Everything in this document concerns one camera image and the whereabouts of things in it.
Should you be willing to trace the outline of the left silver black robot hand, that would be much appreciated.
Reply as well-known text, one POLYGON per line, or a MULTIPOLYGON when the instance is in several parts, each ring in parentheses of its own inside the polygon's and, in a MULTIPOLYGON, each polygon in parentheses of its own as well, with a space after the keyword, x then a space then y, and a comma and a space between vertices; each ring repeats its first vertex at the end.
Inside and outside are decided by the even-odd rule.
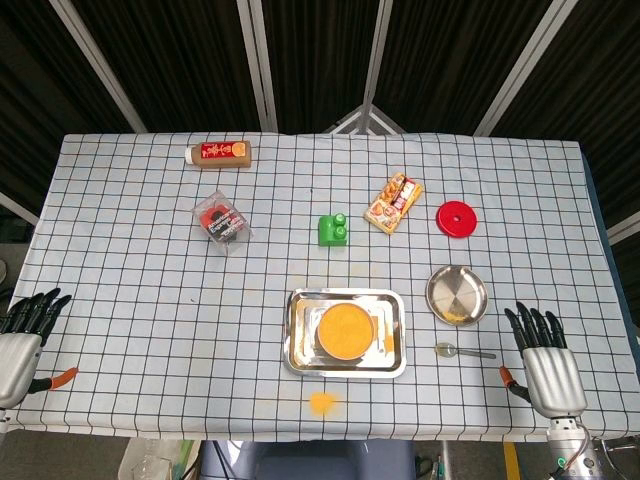
POLYGON ((27 395, 58 389, 75 378, 73 367, 56 377, 37 379, 40 356, 71 295, 60 289, 23 298, 1 320, 1 409, 13 409, 27 395))

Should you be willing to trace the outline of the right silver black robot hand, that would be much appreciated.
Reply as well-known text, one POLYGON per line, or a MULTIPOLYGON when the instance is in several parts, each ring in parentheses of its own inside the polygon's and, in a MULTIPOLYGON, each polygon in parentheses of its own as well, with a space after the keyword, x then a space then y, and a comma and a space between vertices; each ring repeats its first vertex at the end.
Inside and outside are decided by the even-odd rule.
POLYGON ((519 384, 507 367, 500 368, 504 386, 530 403, 545 418, 579 417, 587 399, 573 352, 568 348, 560 320, 516 303, 504 310, 525 369, 526 384, 519 384))

